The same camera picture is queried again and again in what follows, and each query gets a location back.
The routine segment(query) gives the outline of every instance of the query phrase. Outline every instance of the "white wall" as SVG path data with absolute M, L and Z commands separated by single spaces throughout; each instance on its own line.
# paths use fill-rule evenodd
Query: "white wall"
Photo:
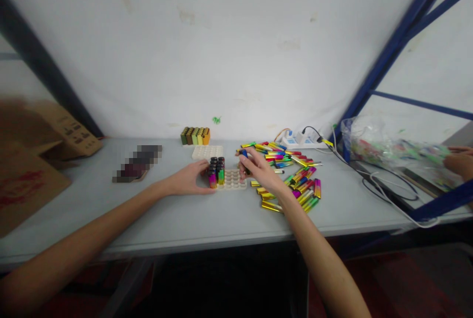
M 338 121 L 411 2 L 13 1 L 106 135 L 249 141 Z
M 473 112 L 472 19 L 473 0 L 459 1 L 409 42 L 377 90 Z M 469 122 L 378 96 L 363 113 L 382 115 L 393 137 L 436 143 Z
M 0 53 L 16 53 L 1 34 Z M 0 61 L 0 98 L 10 97 L 54 101 L 54 97 L 22 60 Z

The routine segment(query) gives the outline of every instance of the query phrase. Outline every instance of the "person's right hand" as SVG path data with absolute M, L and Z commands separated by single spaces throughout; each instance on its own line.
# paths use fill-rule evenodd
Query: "person's right hand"
M 468 154 L 450 154 L 443 160 L 443 165 L 460 175 L 464 181 L 473 179 L 473 157 Z
M 251 157 L 246 158 L 243 155 L 239 155 L 240 162 L 238 163 L 238 168 L 242 180 L 248 177 L 253 177 L 262 187 L 275 195 L 288 189 L 281 178 L 274 172 L 266 159 L 259 152 L 257 152 L 253 147 L 247 147 L 245 150 L 251 155 Z M 245 167 L 251 172 L 250 175 L 245 173 Z
M 454 153 L 454 154 L 465 154 L 465 155 L 473 156 L 472 147 L 456 146 L 456 147 L 448 147 L 448 149 L 451 153 Z

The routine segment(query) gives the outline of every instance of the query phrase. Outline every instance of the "brown cardboard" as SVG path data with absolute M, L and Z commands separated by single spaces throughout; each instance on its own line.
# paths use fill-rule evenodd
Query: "brown cardboard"
M 18 141 L 26 148 L 63 139 L 39 114 L 25 109 L 20 99 L 0 100 L 0 137 L 3 142 Z
M 64 160 L 91 156 L 102 147 L 102 143 L 60 105 L 42 100 L 27 108 L 40 115 L 64 141 L 47 152 L 47 158 Z
M 3 143 L 0 146 L 0 238 L 70 183 L 67 177 L 20 143 Z

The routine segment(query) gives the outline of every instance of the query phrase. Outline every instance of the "plastic bag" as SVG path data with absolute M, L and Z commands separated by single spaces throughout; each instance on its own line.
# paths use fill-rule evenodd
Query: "plastic bag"
M 450 154 L 440 144 L 391 138 L 384 132 L 384 121 L 378 116 L 358 116 L 341 122 L 345 147 L 351 159 L 382 166 L 399 173 L 408 168 L 445 191 L 461 184 L 461 178 L 443 166 Z

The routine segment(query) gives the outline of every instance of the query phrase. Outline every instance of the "cable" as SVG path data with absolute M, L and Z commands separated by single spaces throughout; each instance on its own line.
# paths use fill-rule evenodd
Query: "cable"
M 277 134 L 276 138 L 274 139 L 274 142 L 276 142 L 277 138 L 287 129 L 290 129 L 290 128 L 284 128 L 280 133 Z
M 319 133 L 319 131 L 317 131 L 315 128 L 313 128 L 312 126 L 306 126 L 302 133 L 304 134 L 305 133 L 305 129 L 307 127 L 310 127 L 311 129 L 313 129 L 318 135 L 319 135 L 319 139 L 317 140 L 319 143 L 322 142 L 322 135 Z M 371 190 L 368 185 L 366 184 L 366 179 L 363 178 L 362 179 L 362 184 L 365 186 L 366 189 L 368 189 L 371 193 L 373 193 L 374 195 L 376 195 L 377 197 L 379 197 L 381 200 L 385 201 L 385 202 L 388 202 L 390 205 L 394 206 L 399 212 L 401 212 L 402 215 L 404 215 L 408 220 L 410 220 L 413 224 L 415 224 L 417 227 L 419 228 L 432 228 L 434 226 L 436 226 L 437 224 L 440 223 L 440 219 L 439 218 L 434 218 L 434 219 L 431 219 L 430 221 L 433 220 L 433 222 L 429 223 L 429 224 L 422 224 L 422 223 L 419 223 L 417 221 L 415 221 L 412 217 L 410 217 L 407 213 L 405 213 L 401 208 L 399 208 L 393 201 L 391 201 L 390 198 L 388 198 L 388 196 L 386 195 L 386 193 L 384 192 L 383 188 L 381 187 L 381 185 L 374 180 L 375 178 L 375 174 L 378 174 L 379 172 L 374 172 L 374 173 L 366 173 L 366 172 L 363 172 L 361 170 L 358 170 L 358 169 L 355 169 L 353 168 L 350 164 L 348 164 L 344 159 L 343 157 L 338 153 L 337 149 L 336 149 L 336 145 L 337 145 L 337 139 L 336 139 L 336 136 L 335 136 L 335 129 L 333 129 L 333 135 L 334 135 L 334 144 L 335 146 L 334 147 L 331 147 L 330 145 L 327 144 L 327 148 L 329 150 L 332 151 L 332 153 L 339 159 L 341 160 L 343 163 L 345 163 L 346 165 L 348 165 L 351 169 L 355 170 L 357 173 L 360 173 L 360 174 L 366 174 L 366 175 L 369 175 L 370 177 L 370 180 L 372 181 L 372 183 L 374 184 L 375 188 L 383 195 L 379 195 L 377 193 L 375 193 L 373 190 Z M 382 179 L 382 178 L 379 178 L 379 177 L 376 177 L 377 179 L 379 180 L 382 180 L 383 182 L 386 182 L 386 183 L 389 183 L 389 184 L 392 184 L 392 185 L 395 185 L 397 187 L 400 187 L 402 189 L 404 189 L 405 191 L 412 191 L 414 194 L 415 194 L 415 198 L 414 199 L 409 199 L 409 198 L 406 198 L 404 196 L 401 196 L 399 194 L 396 194 L 396 196 L 404 199 L 404 200 L 407 200 L 407 201 L 417 201 L 419 200 L 419 194 L 417 192 L 417 190 L 409 183 L 407 182 L 406 179 L 402 178 L 401 176 L 399 176 L 398 174 L 390 171 L 390 170 L 387 170 L 383 167 L 380 167 L 378 165 L 375 165 L 375 164 L 371 164 L 371 163 L 368 163 L 368 162 L 365 162 L 365 161 L 362 161 L 362 160 L 354 160 L 354 161 L 360 161 L 360 162 L 363 162 L 363 163 L 366 163 L 366 164 L 369 164 L 369 165 L 372 165 L 376 168 L 379 168 L 379 169 L 382 169 L 382 170 L 385 170 L 393 175 L 395 175 L 396 177 L 398 177 L 399 179 L 401 179 L 403 182 L 405 182 L 409 187 L 410 187 L 410 190 L 400 186 L 399 184 L 396 184 L 396 183 L 393 183 L 393 182 L 390 182 L 390 181 L 387 181 L 385 179 Z

